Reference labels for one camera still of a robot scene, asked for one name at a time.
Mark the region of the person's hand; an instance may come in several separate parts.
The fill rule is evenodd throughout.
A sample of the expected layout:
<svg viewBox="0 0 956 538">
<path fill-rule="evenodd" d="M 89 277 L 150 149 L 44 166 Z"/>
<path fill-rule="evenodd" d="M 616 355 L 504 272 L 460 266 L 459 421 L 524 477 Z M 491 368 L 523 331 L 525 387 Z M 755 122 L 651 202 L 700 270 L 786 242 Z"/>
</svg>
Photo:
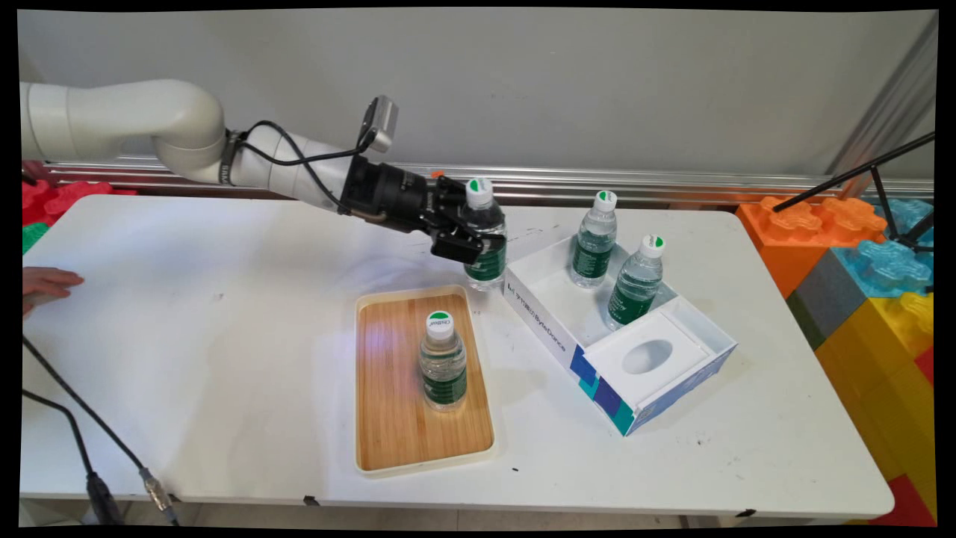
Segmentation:
<svg viewBox="0 0 956 538">
<path fill-rule="evenodd" d="M 82 285 L 78 273 L 55 267 L 24 267 L 22 269 L 22 315 L 30 314 L 35 306 L 71 295 L 72 288 Z"/>
</svg>

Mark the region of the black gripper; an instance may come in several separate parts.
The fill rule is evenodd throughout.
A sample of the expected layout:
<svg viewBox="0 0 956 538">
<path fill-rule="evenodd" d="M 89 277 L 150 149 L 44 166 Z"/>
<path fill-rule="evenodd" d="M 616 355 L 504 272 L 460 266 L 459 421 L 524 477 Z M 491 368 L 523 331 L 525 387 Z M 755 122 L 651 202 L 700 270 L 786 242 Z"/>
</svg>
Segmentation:
<svg viewBox="0 0 956 538">
<path fill-rule="evenodd" d="M 462 182 L 444 175 L 426 178 L 357 155 L 348 168 L 339 201 L 344 205 L 342 214 L 403 234 L 422 231 L 430 235 L 431 255 L 464 265 L 474 265 L 485 252 L 506 245 L 503 234 L 450 227 L 450 219 L 463 214 L 467 190 Z"/>
</svg>

